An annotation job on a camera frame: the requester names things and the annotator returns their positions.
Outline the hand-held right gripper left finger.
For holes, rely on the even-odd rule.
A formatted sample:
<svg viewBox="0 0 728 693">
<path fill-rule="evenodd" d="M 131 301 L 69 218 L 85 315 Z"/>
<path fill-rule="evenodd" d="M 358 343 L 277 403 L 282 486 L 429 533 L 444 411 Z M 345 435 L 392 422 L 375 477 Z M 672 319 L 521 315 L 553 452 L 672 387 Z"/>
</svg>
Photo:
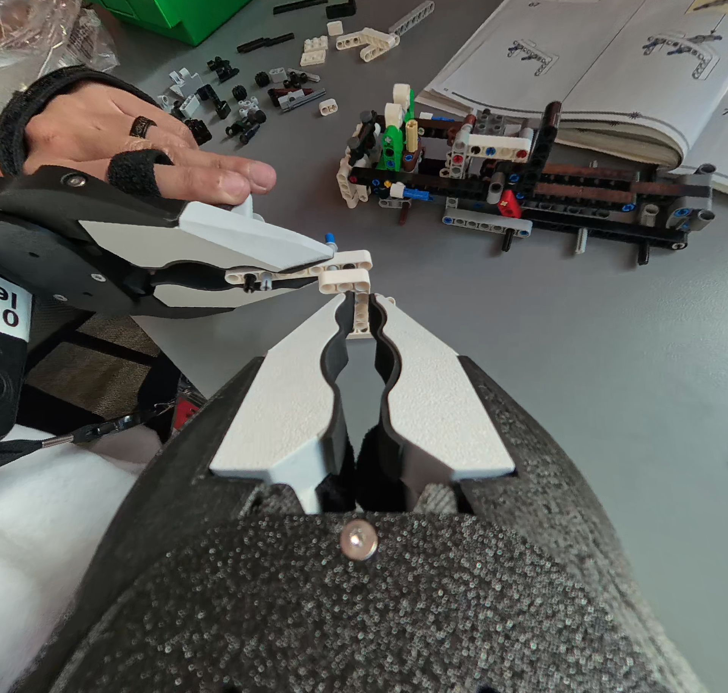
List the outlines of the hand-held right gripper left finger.
<svg viewBox="0 0 728 693">
<path fill-rule="evenodd" d="M 212 462 L 221 477 L 291 487 L 306 513 L 341 471 L 347 429 L 336 384 L 348 363 L 349 294 L 338 294 L 268 351 Z"/>
</svg>

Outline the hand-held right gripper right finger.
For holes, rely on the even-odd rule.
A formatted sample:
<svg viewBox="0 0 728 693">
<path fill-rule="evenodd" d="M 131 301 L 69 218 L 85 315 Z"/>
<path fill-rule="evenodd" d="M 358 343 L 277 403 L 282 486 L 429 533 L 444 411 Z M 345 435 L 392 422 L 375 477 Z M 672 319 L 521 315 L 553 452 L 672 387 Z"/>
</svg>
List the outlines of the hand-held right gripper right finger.
<svg viewBox="0 0 728 693">
<path fill-rule="evenodd" d="M 385 381 L 380 458 L 388 475 L 403 482 L 458 482 L 514 471 L 465 357 L 380 294 L 371 297 L 371 329 Z"/>
</svg>

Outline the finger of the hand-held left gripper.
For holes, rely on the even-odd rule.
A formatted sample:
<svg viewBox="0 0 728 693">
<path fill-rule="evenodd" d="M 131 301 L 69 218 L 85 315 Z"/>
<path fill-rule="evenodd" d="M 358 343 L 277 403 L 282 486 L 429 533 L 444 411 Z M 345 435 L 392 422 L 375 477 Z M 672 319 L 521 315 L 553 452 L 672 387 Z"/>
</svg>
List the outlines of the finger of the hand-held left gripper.
<svg viewBox="0 0 728 693">
<path fill-rule="evenodd" d="M 289 273 L 335 249 L 253 214 L 199 201 L 141 200 L 78 211 L 78 224 L 107 252 L 150 271 L 150 284 L 226 284 L 228 270 Z"/>
<path fill-rule="evenodd" d="M 273 289 L 268 292 L 260 291 L 260 283 L 256 283 L 256 292 L 251 294 L 246 294 L 242 286 L 226 283 L 225 288 L 214 291 L 165 284 L 156 287 L 153 295 L 164 305 L 172 308 L 234 309 L 263 299 L 277 297 L 310 284 L 318 284 L 318 276 L 317 280 L 308 278 L 273 283 Z"/>
</svg>

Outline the white lego angle beam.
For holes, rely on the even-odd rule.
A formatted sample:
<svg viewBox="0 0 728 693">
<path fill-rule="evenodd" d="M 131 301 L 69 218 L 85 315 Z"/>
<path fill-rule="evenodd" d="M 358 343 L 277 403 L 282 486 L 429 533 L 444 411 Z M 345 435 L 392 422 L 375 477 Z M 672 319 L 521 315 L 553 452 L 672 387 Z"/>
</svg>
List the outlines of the white lego angle beam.
<svg viewBox="0 0 728 693">
<path fill-rule="evenodd" d="M 369 270 L 365 268 L 326 270 L 318 276 L 318 288 L 322 294 L 354 295 L 353 329 L 350 339 L 370 339 L 369 325 Z"/>
</svg>

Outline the long white lego beam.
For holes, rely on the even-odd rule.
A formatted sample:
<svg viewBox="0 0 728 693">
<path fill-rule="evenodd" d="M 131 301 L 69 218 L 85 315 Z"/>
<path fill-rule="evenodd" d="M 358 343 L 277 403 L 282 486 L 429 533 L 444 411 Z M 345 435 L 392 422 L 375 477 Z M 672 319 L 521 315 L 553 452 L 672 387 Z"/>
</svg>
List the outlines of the long white lego beam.
<svg viewBox="0 0 728 693">
<path fill-rule="evenodd" d="M 257 283 L 260 282 L 264 274 L 269 274 L 271 281 L 281 283 L 283 281 L 291 281 L 298 279 L 314 278 L 328 270 L 344 270 L 344 269 L 363 269 L 370 270 L 373 266 L 370 252 L 366 250 L 335 252 L 330 259 L 317 262 L 305 268 L 293 268 L 285 271 L 275 272 L 273 270 L 264 270 L 255 267 L 235 267 L 225 272 L 224 279 L 228 284 L 234 286 L 243 286 L 245 277 L 252 275 Z"/>
</svg>

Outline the scattered loose lego pieces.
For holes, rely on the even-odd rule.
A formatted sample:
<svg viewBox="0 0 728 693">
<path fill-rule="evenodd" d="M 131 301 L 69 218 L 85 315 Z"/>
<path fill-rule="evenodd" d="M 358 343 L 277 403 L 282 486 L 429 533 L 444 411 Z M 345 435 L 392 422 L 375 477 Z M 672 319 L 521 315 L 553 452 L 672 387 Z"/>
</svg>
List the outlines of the scattered loose lego pieces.
<svg viewBox="0 0 728 693">
<path fill-rule="evenodd" d="M 325 96 L 325 89 L 320 87 L 320 77 L 306 68 L 325 63 L 330 39 L 335 40 L 334 46 L 339 52 L 360 48 L 359 58 L 369 63 L 397 47 L 402 35 L 431 15 L 434 9 L 435 2 L 425 0 L 398 19 L 387 32 L 363 27 L 345 34 L 341 21 L 330 21 L 327 24 L 327 34 L 305 40 L 298 68 L 278 67 L 258 72 L 254 78 L 256 84 L 259 88 L 267 87 L 272 105 L 280 112 L 288 113 Z M 172 71 L 169 78 L 172 81 L 169 91 L 177 99 L 161 95 L 157 98 L 159 106 L 188 128 L 197 145 L 202 146 L 211 141 L 210 129 L 204 120 L 195 117 L 195 113 L 203 102 L 210 102 L 218 119 L 225 120 L 232 112 L 230 103 L 219 97 L 212 85 L 204 83 L 197 73 L 192 74 L 187 69 L 181 69 Z M 241 145 L 246 145 L 267 121 L 267 115 L 260 108 L 258 97 L 250 95 L 242 85 L 232 87 L 232 98 L 238 105 L 239 117 L 226 126 L 225 132 L 229 138 L 237 137 Z"/>
</svg>

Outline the lego truck chassis model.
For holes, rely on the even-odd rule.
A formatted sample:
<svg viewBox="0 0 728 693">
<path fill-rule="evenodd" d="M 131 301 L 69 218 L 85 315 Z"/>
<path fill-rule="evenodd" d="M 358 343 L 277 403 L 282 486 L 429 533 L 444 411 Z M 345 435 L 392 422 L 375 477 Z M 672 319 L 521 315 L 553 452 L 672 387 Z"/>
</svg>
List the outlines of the lego truck chassis model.
<svg viewBox="0 0 728 693">
<path fill-rule="evenodd" d="M 536 128 L 490 110 L 462 120 L 421 112 L 407 83 L 396 83 L 384 111 L 366 110 L 347 141 L 336 179 L 349 208 L 373 198 L 400 210 L 442 200 L 442 223 L 502 237 L 508 252 L 532 230 L 633 244 L 639 266 L 652 249 L 680 251 L 715 219 L 714 166 L 678 177 L 657 171 L 550 162 L 560 123 L 551 102 Z"/>
</svg>

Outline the lego instruction booklet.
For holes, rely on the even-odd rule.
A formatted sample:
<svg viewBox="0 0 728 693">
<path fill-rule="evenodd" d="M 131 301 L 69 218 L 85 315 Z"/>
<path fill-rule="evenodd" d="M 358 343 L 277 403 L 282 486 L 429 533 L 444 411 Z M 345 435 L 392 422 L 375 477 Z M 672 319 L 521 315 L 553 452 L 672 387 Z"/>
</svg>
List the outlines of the lego instruction booklet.
<svg viewBox="0 0 728 693">
<path fill-rule="evenodd" d="M 727 0 L 505 0 L 416 100 L 535 118 L 558 141 L 727 181 Z"/>
</svg>

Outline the person's left hand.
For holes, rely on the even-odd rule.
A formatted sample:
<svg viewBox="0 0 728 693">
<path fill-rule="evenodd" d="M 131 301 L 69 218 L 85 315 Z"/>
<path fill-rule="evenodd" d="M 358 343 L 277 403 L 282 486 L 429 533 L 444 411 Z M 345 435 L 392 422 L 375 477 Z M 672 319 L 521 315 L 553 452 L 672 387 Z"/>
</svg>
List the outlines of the person's left hand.
<svg viewBox="0 0 728 693">
<path fill-rule="evenodd" d="M 276 185 L 268 164 L 201 151 L 188 128 L 155 105 L 101 83 L 83 82 L 34 116 L 25 129 L 24 172 L 43 165 L 65 166 L 105 179 L 111 158 L 121 152 L 157 149 L 173 166 L 154 167 L 163 197 L 210 205 L 241 204 L 251 193 Z"/>
</svg>

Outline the clear plastic bag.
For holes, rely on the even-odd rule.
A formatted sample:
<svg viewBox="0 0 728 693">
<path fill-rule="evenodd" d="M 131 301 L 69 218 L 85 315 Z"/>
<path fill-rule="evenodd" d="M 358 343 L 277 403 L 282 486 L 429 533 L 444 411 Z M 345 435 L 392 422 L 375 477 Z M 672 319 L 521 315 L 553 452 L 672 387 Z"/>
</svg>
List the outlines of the clear plastic bag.
<svg viewBox="0 0 728 693">
<path fill-rule="evenodd" d="M 2 0 L 1 67 L 33 79 L 83 64 L 109 72 L 119 66 L 114 41 L 85 0 Z"/>
</svg>

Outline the person's white shirt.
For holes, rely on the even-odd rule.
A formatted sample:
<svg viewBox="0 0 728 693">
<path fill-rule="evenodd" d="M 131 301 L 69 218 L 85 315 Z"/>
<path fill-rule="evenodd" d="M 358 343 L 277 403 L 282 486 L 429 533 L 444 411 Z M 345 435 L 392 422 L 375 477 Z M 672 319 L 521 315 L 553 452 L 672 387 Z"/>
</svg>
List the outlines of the person's white shirt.
<svg viewBox="0 0 728 693">
<path fill-rule="evenodd" d="M 40 449 L 1 468 L 1 691 L 63 616 L 97 546 L 159 451 L 141 425 L 90 447 Z"/>
</svg>

